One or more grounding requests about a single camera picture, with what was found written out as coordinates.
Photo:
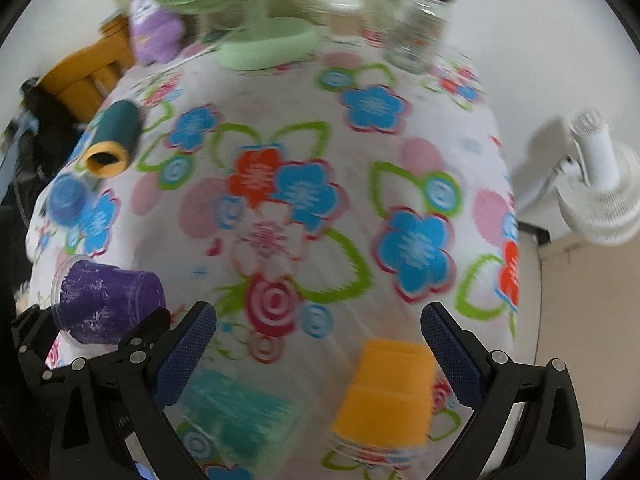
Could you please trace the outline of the purple felt cup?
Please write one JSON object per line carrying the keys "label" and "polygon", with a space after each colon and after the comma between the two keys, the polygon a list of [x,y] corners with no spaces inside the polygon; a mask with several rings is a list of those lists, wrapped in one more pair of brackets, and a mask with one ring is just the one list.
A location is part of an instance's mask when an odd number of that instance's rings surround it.
{"label": "purple felt cup", "polygon": [[52,283],[55,326],[80,344],[116,346],[157,309],[166,307],[156,274],[68,258]]}

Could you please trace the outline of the teal felt cup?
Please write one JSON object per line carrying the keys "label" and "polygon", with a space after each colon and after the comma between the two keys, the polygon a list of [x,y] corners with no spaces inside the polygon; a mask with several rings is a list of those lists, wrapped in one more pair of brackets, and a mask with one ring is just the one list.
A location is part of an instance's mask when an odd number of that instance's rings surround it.
{"label": "teal felt cup", "polygon": [[256,467],[290,446],[299,405],[216,372],[201,370],[180,396],[183,415],[238,463]]}

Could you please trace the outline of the blue felt cup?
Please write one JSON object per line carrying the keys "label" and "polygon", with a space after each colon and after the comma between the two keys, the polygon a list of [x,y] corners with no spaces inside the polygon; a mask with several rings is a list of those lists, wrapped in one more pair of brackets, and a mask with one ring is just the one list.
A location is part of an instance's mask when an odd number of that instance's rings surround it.
{"label": "blue felt cup", "polygon": [[58,226],[77,226],[89,211],[100,180],[85,171],[81,174],[61,174],[53,181],[47,198],[47,213]]}

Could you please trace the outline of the orange felt cup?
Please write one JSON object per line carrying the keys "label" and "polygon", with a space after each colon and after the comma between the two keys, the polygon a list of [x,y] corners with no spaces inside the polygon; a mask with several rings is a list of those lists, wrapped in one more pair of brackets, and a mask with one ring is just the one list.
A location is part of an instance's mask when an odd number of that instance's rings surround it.
{"label": "orange felt cup", "polygon": [[436,360],[427,344],[370,339],[326,443],[341,456],[405,468],[426,453]]}

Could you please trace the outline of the dark teal yellow-rim cup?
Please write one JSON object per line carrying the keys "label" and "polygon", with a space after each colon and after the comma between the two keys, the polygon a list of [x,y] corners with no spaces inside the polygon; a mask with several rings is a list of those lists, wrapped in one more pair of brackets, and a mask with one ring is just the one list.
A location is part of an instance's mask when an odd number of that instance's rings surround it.
{"label": "dark teal yellow-rim cup", "polygon": [[82,154],[86,169],[101,179],[122,174],[134,158],[142,135],[142,111],[134,101],[114,102],[102,115],[88,148]]}

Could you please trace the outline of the dark clothes pile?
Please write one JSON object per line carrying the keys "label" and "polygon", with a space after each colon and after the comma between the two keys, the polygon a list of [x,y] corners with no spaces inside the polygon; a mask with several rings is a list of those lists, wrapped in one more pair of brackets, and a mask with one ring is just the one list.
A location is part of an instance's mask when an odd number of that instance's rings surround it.
{"label": "dark clothes pile", "polygon": [[9,312],[32,272],[25,240],[36,200],[80,138],[77,119],[36,78],[21,92],[23,110],[10,121],[13,138],[1,163],[1,307]]}

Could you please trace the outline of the floral tablecloth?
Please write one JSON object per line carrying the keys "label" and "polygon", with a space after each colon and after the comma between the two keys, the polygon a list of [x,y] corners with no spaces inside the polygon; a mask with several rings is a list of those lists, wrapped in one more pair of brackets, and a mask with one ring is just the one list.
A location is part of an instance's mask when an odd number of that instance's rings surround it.
{"label": "floral tablecloth", "polygon": [[423,479],[470,417],[443,377],[425,453],[346,457],[329,426],[372,338],[419,340],[431,301],[510,350],[518,228],[494,115],[470,59],[423,75],[369,41],[226,70],[217,52],[135,67],[112,101],[144,110],[134,161],[59,226],[38,208],[28,299],[49,307],[76,255],[155,273],[168,310],[213,304],[204,362],[308,411],[280,479]]}

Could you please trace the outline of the white floor fan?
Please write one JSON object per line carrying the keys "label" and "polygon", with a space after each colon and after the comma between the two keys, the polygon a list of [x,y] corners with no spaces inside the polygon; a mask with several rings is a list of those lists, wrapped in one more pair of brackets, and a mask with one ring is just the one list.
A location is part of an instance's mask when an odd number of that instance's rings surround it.
{"label": "white floor fan", "polygon": [[601,246],[620,246],[639,232],[639,155],[612,138],[611,128],[594,108],[568,118],[578,153],[579,174],[556,185],[565,223]]}

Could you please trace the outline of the wooden chair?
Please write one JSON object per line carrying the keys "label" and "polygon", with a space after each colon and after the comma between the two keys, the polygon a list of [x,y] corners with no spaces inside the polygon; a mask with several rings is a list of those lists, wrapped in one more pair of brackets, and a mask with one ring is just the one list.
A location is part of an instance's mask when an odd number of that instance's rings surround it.
{"label": "wooden chair", "polygon": [[134,63],[129,20],[116,13],[100,26],[101,38],[51,68],[38,81],[78,122],[88,124]]}

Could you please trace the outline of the purple plush toy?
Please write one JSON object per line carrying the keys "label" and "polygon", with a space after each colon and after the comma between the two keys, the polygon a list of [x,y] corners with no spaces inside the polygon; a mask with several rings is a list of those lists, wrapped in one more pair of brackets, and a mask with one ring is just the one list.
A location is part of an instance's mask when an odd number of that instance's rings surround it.
{"label": "purple plush toy", "polygon": [[180,15],[155,0],[130,0],[129,33],[138,65],[166,64],[182,50],[186,34]]}

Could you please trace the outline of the cotton swab container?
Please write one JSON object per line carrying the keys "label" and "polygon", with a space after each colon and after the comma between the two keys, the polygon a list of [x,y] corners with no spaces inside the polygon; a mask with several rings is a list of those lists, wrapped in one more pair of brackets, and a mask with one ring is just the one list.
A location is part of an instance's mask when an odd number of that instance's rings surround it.
{"label": "cotton swab container", "polygon": [[357,37],[362,31],[362,0],[328,0],[326,18],[329,31],[337,38]]}

